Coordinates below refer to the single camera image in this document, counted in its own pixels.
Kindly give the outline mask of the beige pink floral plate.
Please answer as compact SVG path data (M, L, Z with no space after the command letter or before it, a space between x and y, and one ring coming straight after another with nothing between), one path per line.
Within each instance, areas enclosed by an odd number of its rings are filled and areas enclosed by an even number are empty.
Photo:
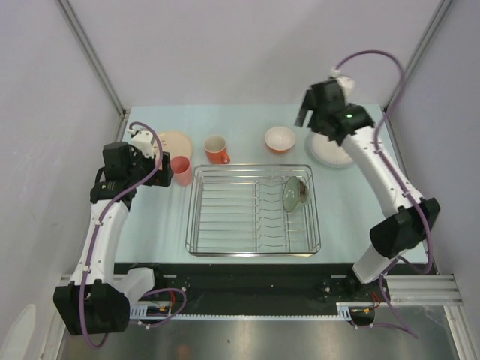
M179 131L166 131L157 133L163 152L168 152L171 158L192 158L194 146L191 139Z

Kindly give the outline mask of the white ceramic plate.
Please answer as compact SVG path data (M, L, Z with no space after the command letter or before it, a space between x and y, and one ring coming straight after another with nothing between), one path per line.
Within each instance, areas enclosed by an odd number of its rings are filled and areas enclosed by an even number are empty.
M343 169L353 165L353 159L335 141L327 136L310 133L306 146L313 158L328 167Z

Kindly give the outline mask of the orange ceramic mug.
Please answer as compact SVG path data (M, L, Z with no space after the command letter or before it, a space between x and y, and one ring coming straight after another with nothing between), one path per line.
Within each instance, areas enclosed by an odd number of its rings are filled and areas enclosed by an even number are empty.
M204 151L211 164L229 164L226 140L220 135L211 135L205 139Z

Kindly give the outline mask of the aluminium frame profile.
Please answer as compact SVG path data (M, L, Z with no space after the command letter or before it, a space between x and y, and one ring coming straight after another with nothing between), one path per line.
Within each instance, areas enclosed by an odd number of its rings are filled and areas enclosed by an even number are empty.
M388 275L391 302L398 306L461 305L453 275Z

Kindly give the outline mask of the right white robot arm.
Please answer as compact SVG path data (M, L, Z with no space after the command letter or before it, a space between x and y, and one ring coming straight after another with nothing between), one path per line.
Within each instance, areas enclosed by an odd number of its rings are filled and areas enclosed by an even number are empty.
M295 124L340 146L361 170L379 202L384 220L370 230L370 247L354 263L355 277L346 282L347 295L363 301L373 292L372 281L394 259L426 240L440 204L434 198L426 199L393 164L380 142L380 126L363 106L348 102L353 86L347 76L311 85Z

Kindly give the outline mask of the green ceramic bowl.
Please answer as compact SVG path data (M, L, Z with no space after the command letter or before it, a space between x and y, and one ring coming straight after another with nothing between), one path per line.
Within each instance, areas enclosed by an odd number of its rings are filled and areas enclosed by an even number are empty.
M283 191L283 208L286 212L294 212L306 206L310 200L310 191L303 180L291 177Z

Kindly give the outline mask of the pink plastic cup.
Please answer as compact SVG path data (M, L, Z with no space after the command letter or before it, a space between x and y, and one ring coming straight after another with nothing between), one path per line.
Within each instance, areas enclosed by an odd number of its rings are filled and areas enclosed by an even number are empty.
M171 160L171 167L175 181L180 186L188 186L193 180L191 162L187 157L178 156Z

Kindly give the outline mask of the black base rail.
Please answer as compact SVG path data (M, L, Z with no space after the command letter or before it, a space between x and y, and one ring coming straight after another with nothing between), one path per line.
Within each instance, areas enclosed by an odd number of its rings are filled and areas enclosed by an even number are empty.
M135 268L154 272L153 302L172 302L182 315L317 316L332 315L338 302L372 305L390 293L386 282L362 284L350 263L187 264L117 262L114 272Z

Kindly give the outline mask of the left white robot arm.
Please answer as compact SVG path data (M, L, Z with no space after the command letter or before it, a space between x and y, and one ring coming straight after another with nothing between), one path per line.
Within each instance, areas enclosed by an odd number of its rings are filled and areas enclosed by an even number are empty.
M90 224L82 255L68 284L57 286L53 294L71 335L123 332L132 304L143 295L155 300L165 293L165 280L152 269L134 268L116 281L114 264L137 186L167 188L172 178L168 152L148 158L127 142L104 146L103 167L90 191Z

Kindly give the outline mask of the orange and white bowl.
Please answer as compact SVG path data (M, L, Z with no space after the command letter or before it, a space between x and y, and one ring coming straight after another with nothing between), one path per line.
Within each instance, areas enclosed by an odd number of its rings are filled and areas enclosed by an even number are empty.
M272 152L283 154L296 144L296 135L288 127L272 127L266 131L264 140Z

